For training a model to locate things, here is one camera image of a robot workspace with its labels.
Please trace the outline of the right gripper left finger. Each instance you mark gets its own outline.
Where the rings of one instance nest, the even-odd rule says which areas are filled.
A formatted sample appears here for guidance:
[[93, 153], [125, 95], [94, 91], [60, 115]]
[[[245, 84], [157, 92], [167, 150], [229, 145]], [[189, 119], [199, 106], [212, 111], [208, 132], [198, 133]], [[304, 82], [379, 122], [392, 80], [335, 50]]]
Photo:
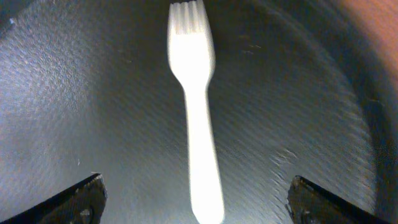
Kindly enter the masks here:
[[95, 173], [1, 224], [100, 224], [107, 199], [103, 176]]

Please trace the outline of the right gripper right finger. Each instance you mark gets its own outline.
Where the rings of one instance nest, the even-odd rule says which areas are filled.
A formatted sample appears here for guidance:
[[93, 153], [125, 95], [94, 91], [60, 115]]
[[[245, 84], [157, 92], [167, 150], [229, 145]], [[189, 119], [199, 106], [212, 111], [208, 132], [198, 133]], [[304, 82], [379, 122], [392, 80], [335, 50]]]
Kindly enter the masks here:
[[294, 224], [389, 224], [299, 175], [291, 181], [286, 209]]

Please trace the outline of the white plastic fork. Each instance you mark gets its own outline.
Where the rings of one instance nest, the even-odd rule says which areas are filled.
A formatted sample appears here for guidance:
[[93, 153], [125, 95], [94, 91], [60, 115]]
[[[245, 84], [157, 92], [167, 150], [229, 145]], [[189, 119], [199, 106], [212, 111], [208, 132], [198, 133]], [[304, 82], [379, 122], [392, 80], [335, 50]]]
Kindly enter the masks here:
[[215, 51], [203, 1], [170, 5], [167, 54], [185, 98], [192, 212], [199, 223], [221, 224], [224, 200], [208, 104]]

